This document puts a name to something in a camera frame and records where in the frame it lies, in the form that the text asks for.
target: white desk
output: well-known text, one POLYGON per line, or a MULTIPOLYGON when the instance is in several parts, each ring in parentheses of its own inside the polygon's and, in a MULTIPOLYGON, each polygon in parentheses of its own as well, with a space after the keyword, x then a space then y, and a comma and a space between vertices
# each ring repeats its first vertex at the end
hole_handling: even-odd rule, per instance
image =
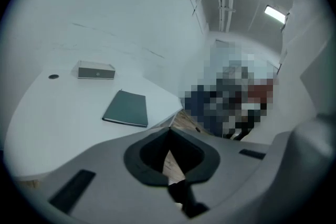
POLYGON ((16 179, 41 178, 95 144, 147 130, 182 109, 178 97, 149 80, 115 75, 77 79, 68 70, 44 70, 36 78, 13 114, 4 146, 16 179), (101 119, 120 89, 146 96, 148 128, 101 119))

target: small black circle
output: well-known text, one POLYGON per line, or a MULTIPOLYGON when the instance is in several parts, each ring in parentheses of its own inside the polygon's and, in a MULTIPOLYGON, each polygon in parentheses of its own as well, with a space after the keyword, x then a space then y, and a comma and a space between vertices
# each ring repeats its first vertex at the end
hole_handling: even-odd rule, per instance
POLYGON ((59 75, 57 75, 57 74, 52 74, 52 75, 50 75, 48 78, 49 78, 49 79, 57 79, 57 78, 59 78, 59 75))

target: white shirt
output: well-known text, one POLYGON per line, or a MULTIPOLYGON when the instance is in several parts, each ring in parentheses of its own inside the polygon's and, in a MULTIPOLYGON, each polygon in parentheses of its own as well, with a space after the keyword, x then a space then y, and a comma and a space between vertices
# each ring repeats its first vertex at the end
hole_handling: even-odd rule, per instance
POLYGON ((243 141, 271 144, 336 105, 335 17, 326 0, 294 0, 283 30, 282 66, 273 105, 243 141))

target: ceiling light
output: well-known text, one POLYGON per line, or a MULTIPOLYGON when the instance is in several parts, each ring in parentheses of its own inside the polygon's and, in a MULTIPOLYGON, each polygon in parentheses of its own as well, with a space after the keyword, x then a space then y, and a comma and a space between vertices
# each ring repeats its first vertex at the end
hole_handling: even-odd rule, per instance
POLYGON ((272 7, 266 6, 265 13, 282 22, 283 24, 285 23, 285 15, 273 9, 272 7))

